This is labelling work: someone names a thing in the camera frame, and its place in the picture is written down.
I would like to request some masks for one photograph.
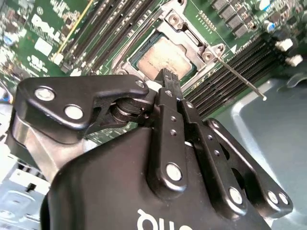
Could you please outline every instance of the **black ram slot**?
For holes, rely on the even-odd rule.
[[[115,32],[115,30],[122,23],[122,19],[125,19],[130,11],[138,4],[138,0],[134,0],[133,3],[130,4],[129,8],[126,10],[121,8],[120,12],[116,15],[116,18],[112,21],[112,23],[107,27],[107,30],[103,32],[100,39],[97,43],[92,47],[91,51],[85,56],[84,61],[87,63],[91,63],[93,59],[97,56],[97,54],[101,51],[102,47],[105,45],[106,41],[110,38],[110,36]]]
[[[235,70],[246,77],[246,71],[255,65],[255,60],[258,58],[265,58],[267,55],[264,54],[267,52],[266,50],[258,52],[253,56],[253,58],[248,58],[248,59],[243,59],[243,63],[235,68]],[[233,74],[226,69],[226,74],[220,76],[218,79],[215,81],[211,81],[210,84],[206,89],[204,89],[199,96],[193,98],[191,102],[194,104],[197,104],[199,101],[203,100],[205,97],[208,96],[208,94],[211,94],[215,89],[219,89],[226,81],[228,81],[229,76],[233,76]]]
[[[258,80],[260,80],[266,73],[274,70],[276,66],[271,66],[268,69],[265,69],[263,73],[259,73],[256,77],[250,80],[251,83],[256,83]],[[202,111],[200,114],[201,119],[205,119],[210,114],[212,114],[214,111],[222,107],[223,105],[226,105],[228,103],[231,103],[240,93],[242,93],[244,90],[246,90],[248,87],[245,84],[240,84],[237,88],[233,89],[231,91],[231,94],[228,95],[225,98],[220,98],[218,101],[214,101],[213,103],[209,103],[207,108]]]
[[[76,51],[74,52],[74,56],[76,59],[80,58],[82,53],[91,45],[94,38],[99,34],[101,28],[106,24],[108,18],[113,14],[114,9],[116,9],[115,4],[111,4],[106,11],[106,13],[103,13],[100,15],[98,20],[96,20],[96,23],[94,24],[92,28],[92,33],[88,35],[85,41],[83,41],[79,46],[77,47]]]
[[[246,79],[250,80],[253,79],[253,76],[255,76],[258,71],[261,71],[263,68],[266,68],[268,65],[271,65],[272,63],[269,62],[268,60],[273,59],[274,57],[273,55],[271,55],[270,57],[263,57],[260,60],[255,61],[255,65],[257,66],[261,66],[260,69],[255,70],[255,66],[251,69],[246,69],[244,71],[246,71]],[[222,85],[220,85],[219,87],[215,87],[213,86],[213,88],[215,88],[216,90],[214,91],[214,93],[210,93],[207,95],[207,97],[203,98],[200,102],[198,102],[197,104],[194,103],[196,105],[196,107],[201,106],[202,104],[207,104],[208,100],[212,97],[214,97],[215,95],[223,95],[228,89],[229,87],[234,86],[234,84],[239,84],[242,83],[235,75],[231,74],[229,75],[229,77],[226,78],[227,81],[225,81]]]
[[[230,66],[239,65],[242,59],[246,59],[247,57],[253,55],[259,49],[261,49],[264,46],[264,44],[265,42],[261,38],[258,38],[252,44],[250,44],[246,49],[242,50],[238,55],[236,55],[233,59],[231,59],[228,62],[228,64]],[[224,67],[221,67],[209,78],[209,80],[206,80],[196,90],[193,90],[192,92],[190,92],[187,95],[187,99],[190,100],[191,98],[194,98],[196,95],[199,94],[199,91],[202,91],[202,89],[206,87],[206,84],[211,84],[212,81],[215,81],[217,78],[221,76],[221,74],[224,74],[225,72],[227,72],[227,69]]]
[[[107,3],[106,8],[109,7],[109,5],[112,4],[114,0],[111,0]],[[105,3],[105,1],[101,1],[100,4],[98,4],[95,7],[95,10],[93,10],[90,15],[88,16],[87,20],[85,21],[84,25],[81,27],[80,31],[75,36],[74,40],[65,48],[64,53],[69,53],[72,51],[72,49],[78,44],[80,38],[84,35],[84,32],[87,30],[87,28],[92,25],[96,19],[98,18],[97,15],[100,12],[100,9],[102,5]]]
[[[277,66],[278,63],[274,63],[276,63],[274,56],[265,58],[262,62],[257,63],[257,66],[261,66],[260,69],[253,68],[247,72],[249,76],[247,79],[251,83],[255,83],[258,79],[268,73],[268,69],[274,69]],[[222,89],[217,90],[218,94],[212,96],[209,100],[205,99],[199,106],[197,106],[197,109],[201,116],[208,116],[209,114],[207,111],[212,110],[212,107],[216,107],[216,104],[219,102],[226,103],[247,88],[248,87],[238,78],[230,80]]]
[[[120,30],[120,32],[117,34],[117,37],[115,40],[112,41],[112,43],[109,45],[109,49],[105,50],[98,60],[95,62],[95,64],[92,67],[93,71],[96,71],[109,57],[112,52],[118,48],[119,44],[122,42],[122,40],[128,35],[130,29],[137,23],[142,16],[145,14],[145,12],[154,4],[154,0],[151,0],[150,2],[145,1],[142,4],[142,7],[140,7],[135,14],[129,19],[129,21],[126,23],[126,25]]]
[[[263,55],[263,54],[264,54],[264,52],[258,52],[257,56]],[[255,59],[250,58],[250,60],[249,59],[242,59],[242,60],[244,60],[243,64],[241,64],[240,66],[236,65],[236,67],[234,68],[240,74],[243,74],[244,72],[242,70],[244,70],[248,66],[250,66]],[[231,75],[232,73],[224,67],[222,68],[222,70],[223,70],[223,75],[218,74],[217,76],[212,77],[212,78],[214,78],[214,80],[209,78],[207,81],[205,81],[205,83],[207,82],[206,88],[202,87],[201,91],[199,91],[199,94],[195,95],[193,98],[190,99],[191,102],[196,104],[199,100],[202,100],[204,97],[207,96],[207,94],[210,94],[211,91],[214,91],[221,84],[223,84],[225,81],[228,80],[229,75]]]

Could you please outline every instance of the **ram slot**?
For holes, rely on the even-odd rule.
[[[265,45],[265,42],[258,38],[256,41],[254,41],[252,44],[250,44],[246,49],[242,50],[239,54],[237,54],[233,59],[231,59],[228,62],[228,65],[232,67],[237,67],[238,64],[241,62],[243,58],[249,57],[251,55],[254,55],[255,52],[257,52],[259,49],[262,48],[262,46]],[[195,97],[198,97],[201,95],[201,92],[205,91],[205,88],[210,85],[212,82],[215,82],[217,79],[220,78],[223,74],[227,73],[229,70],[227,70],[224,67],[220,67],[212,76],[210,76],[208,79],[204,81],[199,87],[197,87],[195,90],[191,91],[187,95],[187,99],[191,100]]]
[[[116,29],[122,24],[123,20],[129,15],[129,13],[136,7],[139,0],[134,0],[129,8],[126,10],[124,8],[121,9],[121,12],[117,13],[115,19],[112,23],[107,27],[107,29],[101,34],[100,39],[97,43],[92,47],[91,51],[85,56],[84,62],[91,63],[93,59],[97,56],[97,54],[101,51],[103,46],[106,44],[110,36],[116,31]]]
[[[249,46],[231,59],[230,64],[248,81],[255,83],[277,69],[283,57],[262,40],[255,39]],[[196,106],[202,119],[220,107],[231,103],[248,87],[225,67],[219,68],[210,77],[187,95],[187,99]]]
[[[257,58],[263,58],[265,50],[259,50],[257,53],[254,54],[253,58],[243,58],[237,65],[234,66],[236,71],[243,76],[246,76],[245,71],[253,66],[254,60]],[[229,76],[233,77],[233,74],[229,70],[223,71],[223,74],[219,74],[218,78],[215,78],[214,81],[210,81],[208,87],[202,90],[202,92],[195,98],[191,100],[192,103],[198,104],[199,101],[202,101],[204,98],[208,97],[214,93],[215,89],[219,89],[221,85],[224,84],[225,81],[228,80]]]
[[[272,63],[268,62],[268,60],[271,59],[272,57],[273,57],[273,54],[271,54],[269,56],[264,55],[260,59],[253,61],[254,62],[253,67],[248,67],[247,69],[242,68],[241,72],[245,73],[247,79],[253,79],[253,76],[256,75],[258,73],[258,71],[261,70],[261,68],[266,68],[268,65],[272,64]],[[261,65],[261,68],[257,69],[255,71],[254,66],[256,64]],[[216,96],[216,95],[222,96],[228,90],[229,86],[232,86],[233,84],[239,85],[240,83],[241,83],[241,81],[238,78],[236,78],[232,73],[230,73],[229,76],[227,76],[224,79],[224,81],[221,82],[219,85],[217,85],[217,86],[213,85],[212,88],[215,89],[215,90],[214,91],[211,91],[211,90],[208,91],[206,93],[206,96],[203,97],[202,100],[198,100],[196,107],[200,107],[204,104],[207,104],[208,102],[212,102],[212,98],[214,98],[214,96]]]
[[[268,72],[274,71],[276,69],[277,65],[272,65],[264,69],[262,72],[258,73],[253,79],[250,80],[252,84],[259,81],[263,76],[265,76]],[[224,97],[221,97],[217,100],[215,100],[213,103],[208,103],[207,106],[203,107],[201,110],[201,119],[205,119],[210,114],[212,114],[214,111],[222,107],[223,105],[233,101],[235,97],[237,97],[240,93],[242,93],[244,90],[246,90],[248,87],[238,82],[238,85],[234,87],[231,91],[229,91],[228,95],[225,95]]]
[[[74,47],[78,45],[79,40],[85,35],[87,36],[88,29],[91,25],[96,22],[96,19],[104,12],[105,9],[109,8],[109,6],[114,2],[114,0],[101,1],[95,9],[89,14],[87,20],[85,21],[84,25],[80,28],[80,31],[75,36],[74,40],[65,48],[64,53],[69,54],[74,50]]]
[[[115,49],[118,48],[123,39],[128,35],[129,31],[134,27],[134,25],[142,18],[145,12],[151,8],[154,4],[154,0],[144,1],[142,7],[140,7],[135,14],[128,20],[120,32],[116,35],[116,38],[108,46],[109,48],[104,50],[100,54],[99,58],[96,60],[95,64],[92,66],[92,71],[97,71],[100,66],[108,59],[109,55],[112,54]]]
[[[93,44],[95,37],[97,37],[101,33],[101,30],[105,27],[106,22],[112,16],[114,11],[116,10],[117,4],[120,1],[121,0],[117,0],[116,2],[114,2],[114,4],[109,4],[107,6],[108,9],[106,13],[101,14],[100,17],[96,20],[95,24],[91,28],[91,31],[86,37],[86,40],[84,40],[81,44],[79,44],[77,49],[73,53],[76,60],[78,60],[81,57],[81,55],[84,53],[84,51],[87,50]]]

